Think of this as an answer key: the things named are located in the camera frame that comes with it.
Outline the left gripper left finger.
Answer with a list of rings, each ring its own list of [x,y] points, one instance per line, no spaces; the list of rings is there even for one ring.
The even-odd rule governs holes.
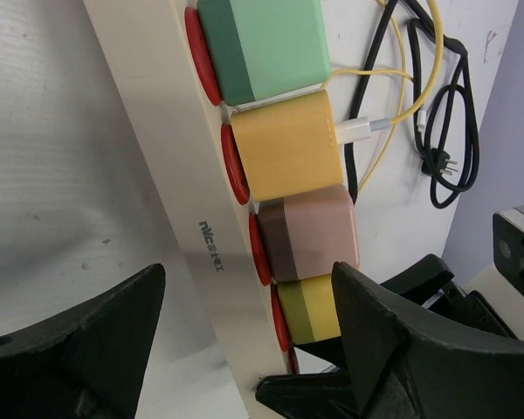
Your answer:
[[[165,294],[161,264],[0,336],[0,418],[133,418]]]

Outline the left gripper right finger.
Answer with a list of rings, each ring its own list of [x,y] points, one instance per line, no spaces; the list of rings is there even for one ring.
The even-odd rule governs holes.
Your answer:
[[[332,271],[333,373],[275,375],[256,400],[285,418],[524,418],[524,341],[459,324],[345,263]]]

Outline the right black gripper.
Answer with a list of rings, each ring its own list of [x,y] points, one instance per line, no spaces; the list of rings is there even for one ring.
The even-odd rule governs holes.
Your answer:
[[[418,305],[435,295],[431,312],[459,324],[514,339],[515,333],[479,292],[465,293],[452,282],[454,274],[437,255],[428,254],[381,286]]]

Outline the yellow olive charger plug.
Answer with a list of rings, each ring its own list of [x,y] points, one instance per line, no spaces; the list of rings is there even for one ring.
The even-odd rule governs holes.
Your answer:
[[[341,336],[330,274],[279,283],[277,293],[293,344]]]

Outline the pink brown charger plug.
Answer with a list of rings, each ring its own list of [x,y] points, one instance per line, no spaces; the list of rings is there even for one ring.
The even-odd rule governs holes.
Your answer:
[[[263,202],[258,222],[277,282],[328,275],[336,262],[360,264],[355,209],[342,184]]]

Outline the orange charger plug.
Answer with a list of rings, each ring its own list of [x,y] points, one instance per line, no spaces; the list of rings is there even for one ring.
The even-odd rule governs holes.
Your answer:
[[[231,128],[256,202],[343,183],[325,90],[235,113]]]

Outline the green charger plug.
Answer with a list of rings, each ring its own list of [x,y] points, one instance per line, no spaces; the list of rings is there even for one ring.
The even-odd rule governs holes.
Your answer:
[[[239,106],[331,74],[319,1],[196,3],[223,102]]]

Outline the cream power strip red sockets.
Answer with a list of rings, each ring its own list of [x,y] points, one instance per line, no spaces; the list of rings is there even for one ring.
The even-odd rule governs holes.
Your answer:
[[[238,202],[225,169],[224,109],[207,99],[191,57],[186,6],[88,1],[86,11],[246,411],[271,418],[256,388],[290,362],[252,258],[253,207]]]

